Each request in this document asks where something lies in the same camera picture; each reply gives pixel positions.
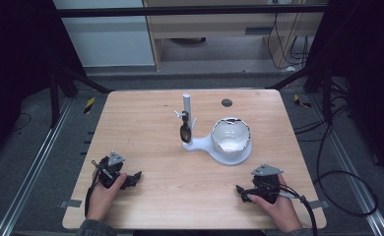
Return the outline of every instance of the white stand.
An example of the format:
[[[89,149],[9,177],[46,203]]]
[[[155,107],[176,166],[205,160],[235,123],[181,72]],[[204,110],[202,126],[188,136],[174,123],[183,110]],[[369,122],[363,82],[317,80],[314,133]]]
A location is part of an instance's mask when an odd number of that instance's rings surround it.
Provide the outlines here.
[[[189,121],[188,125],[193,130],[193,126],[195,125],[195,122],[192,123],[192,112],[191,112],[191,104],[190,104],[190,95],[189,94],[183,94],[183,107],[184,110],[189,113]],[[205,138],[191,138],[191,142],[189,144],[182,143],[183,148],[185,148],[188,151],[195,151],[195,150],[204,150],[206,151],[216,162],[223,165],[238,165],[244,160],[246,160],[251,153],[252,144],[251,141],[248,144],[247,148],[245,148],[241,153],[239,154],[227,154],[227,153],[221,153],[219,152],[213,144],[213,141],[211,139],[211,133],[206,136]]]
[[[238,165],[246,160],[251,153],[252,144],[248,144],[247,148],[239,154],[225,154],[216,150],[213,145],[211,134],[205,138],[193,138],[189,144],[182,143],[183,148],[188,151],[204,150],[206,151],[216,162],[223,165]]]

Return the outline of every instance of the sleeve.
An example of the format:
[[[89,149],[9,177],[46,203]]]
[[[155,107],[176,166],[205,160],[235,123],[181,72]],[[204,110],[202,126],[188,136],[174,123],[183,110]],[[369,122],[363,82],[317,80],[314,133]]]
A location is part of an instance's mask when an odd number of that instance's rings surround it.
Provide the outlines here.
[[[311,230],[308,228],[296,229],[290,233],[287,233],[287,236],[311,236]]]
[[[116,236],[116,231],[109,225],[86,219],[78,230],[77,236]]]

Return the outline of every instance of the small black object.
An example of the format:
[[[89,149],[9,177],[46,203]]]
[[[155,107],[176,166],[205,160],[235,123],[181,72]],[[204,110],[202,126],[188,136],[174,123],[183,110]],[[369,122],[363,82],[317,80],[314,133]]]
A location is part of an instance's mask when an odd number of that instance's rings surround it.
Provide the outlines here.
[[[182,142],[189,144],[192,139],[192,131],[188,126],[189,113],[187,111],[182,111],[182,114],[183,125],[180,127],[180,139]]]
[[[274,204],[278,198],[280,189],[280,183],[278,175],[268,176],[254,176],[253,184],[254,189],[244,190],[240,186],[236,185],[237,193],[241,195],[241,199],[244,203],[252,203],[247,195],[257,195],[270,204]]]
[[[114,165],[109,166],[108,165],[109,157],[104,157],[100,163],[99,163],[99,182],[105,187],[106,189],[109,189],[112,184],[115,182],[116,178],[120,175],[119,171],[122,168],[123,163],[117,163]],[[137,181],[141,178],[142,172],[138,172],[135,175],[128,175],[127,179],[125,180],[124,184],[121,186],[120,189],[124,190],[127,187],[135,187],[137,185]]]

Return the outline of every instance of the black clamp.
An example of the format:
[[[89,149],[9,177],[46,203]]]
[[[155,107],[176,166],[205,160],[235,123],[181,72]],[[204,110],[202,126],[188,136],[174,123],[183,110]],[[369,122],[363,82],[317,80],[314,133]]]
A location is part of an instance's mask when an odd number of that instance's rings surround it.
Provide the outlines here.
[[[244,190],[242,187],[236,185],[237,193],[240,194],[244,203],[252,203],[247,195],[256,195],[270,204],[274,204],[278,197],[280,189],[280,183],[278,174],[284,173],[282,169],[262,164],[257,169],[253,170],[251,174],[253,177],[254,189]]]

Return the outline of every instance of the gray carpet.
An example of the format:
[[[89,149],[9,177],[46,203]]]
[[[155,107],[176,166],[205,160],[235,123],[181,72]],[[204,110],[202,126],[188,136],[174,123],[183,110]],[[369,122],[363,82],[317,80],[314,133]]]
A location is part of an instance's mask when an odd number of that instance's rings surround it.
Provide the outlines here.
[[[262,88],[270,86],[287,73],[276,74],[212,74],[212,75],[171,75],[171,76],[133,76],[94,78],[111,89],[219,89],[219,88]],[[106,100],[100,94],[84,85],[73,99],[69,116],[64,127],[38,176],[32,193],[19,217],[14,231],[73,233],[62,227],[64,208],[58,207],[62,200],[68,200],[72,194],[82,162],[84,152],[89,148],[89,140],[96,128],[100,112]],[[96,102],[90,114],[83,114],[87,100],[94,96]],[[311,102],[309,97],[300,94],[302,102]],[[283,93],[288,116],[294,128],[316,122],[320,118],[314,108],[296,105],[293,94]],[[336,101],[336,107],[344,105],[343,100]],[[49,91],[43,90],[23,102],[22,112],[31,116],[31,121],[23,129],[12,132],[0,148],[0,220],[15,197],[34,157],[45,138],[50,122]],[[16,127],[23,126],[29,119],[22,115]],[[370,151],[354,121],[342,113],[334,118],[334,131],[339,134],[347,149],[351,161],[360,176],[373,188],[379,198],[379,210],[384,217],[384,166],[373,164]],[[298,135],[301,141],[318,140],[324,127],[306,134]],[[299,142],[312,179],[316,178],[315,163],[319,142]],[[321,172],[341,169],[329,142],[324,145],[321,155]],[[323,180],[327,193],[344,207],[359,211],[357,199],[352,193],[346,176],[330,176]],[[321,199],[323,194],[317,186]],[[366,218],[351,216],[334,206],[324,209],[328,224],[320,230],[320,235],[374,235]],[[277,231],[268,231],[268,235],[282,235]]]

